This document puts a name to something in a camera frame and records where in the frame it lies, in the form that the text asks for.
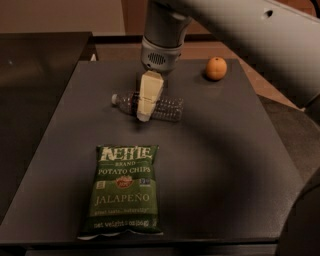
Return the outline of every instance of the potato chip bag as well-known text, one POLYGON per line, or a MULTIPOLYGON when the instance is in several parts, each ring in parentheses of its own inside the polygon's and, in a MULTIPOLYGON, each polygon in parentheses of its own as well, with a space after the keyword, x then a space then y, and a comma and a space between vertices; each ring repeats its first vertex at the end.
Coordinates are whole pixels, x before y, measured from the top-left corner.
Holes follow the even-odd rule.
POLYGON ((99 146, 87 218, 79 239, 125 231, 161 234, 153 162, 158 146, 99 146))

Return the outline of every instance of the black tabletop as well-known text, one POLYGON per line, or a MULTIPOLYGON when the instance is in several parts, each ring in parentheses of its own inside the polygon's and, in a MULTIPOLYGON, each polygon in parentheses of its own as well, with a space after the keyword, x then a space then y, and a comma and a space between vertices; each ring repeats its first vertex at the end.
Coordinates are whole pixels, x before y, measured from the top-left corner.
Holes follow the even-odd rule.
POLYGON ((79 244, 101 144, 158 144, 163 236, 125 234, 105 245, 275 242, 302 181, 237 60, 217 83, 206 60, 181 61, 168 94, 185 99, 178 123, 147 124, 110 105, 143 72, 139 61, 80 62, 14 198, 0 240, 79 244))

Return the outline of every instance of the clear plastic bottle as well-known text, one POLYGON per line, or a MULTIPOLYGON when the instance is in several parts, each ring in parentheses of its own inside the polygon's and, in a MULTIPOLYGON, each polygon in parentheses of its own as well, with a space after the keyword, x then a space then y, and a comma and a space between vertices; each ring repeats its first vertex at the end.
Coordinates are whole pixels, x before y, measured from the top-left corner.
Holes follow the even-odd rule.
MULTIPOLYGON (((129 115, 137 114, 139 92, 126 92, 112 95, 112 104, 129 115)), ((155 110, 151 115, 153 119, 178 122, 181 120, 183 112, 183 99, 161 96, 155 110)))

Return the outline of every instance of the bottle cap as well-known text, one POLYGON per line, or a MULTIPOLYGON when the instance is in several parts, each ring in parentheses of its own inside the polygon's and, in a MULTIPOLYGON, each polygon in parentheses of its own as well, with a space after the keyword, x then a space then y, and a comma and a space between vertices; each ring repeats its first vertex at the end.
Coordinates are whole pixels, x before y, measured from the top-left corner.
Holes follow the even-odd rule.
POLYGON ((117 94, 112 95, 111 102, 113 105, 117 105, 117 97, 118 97, 117 94))

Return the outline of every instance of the kettle brand potato chips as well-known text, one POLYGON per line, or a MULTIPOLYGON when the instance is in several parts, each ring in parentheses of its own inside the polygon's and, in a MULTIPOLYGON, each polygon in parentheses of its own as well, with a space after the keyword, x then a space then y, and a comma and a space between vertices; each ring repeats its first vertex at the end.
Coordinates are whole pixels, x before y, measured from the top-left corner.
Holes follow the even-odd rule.
POLYGON ((99 146, 90 207, 79 239, 124 231, 159 234, 153 162, 158 146, 99 146))

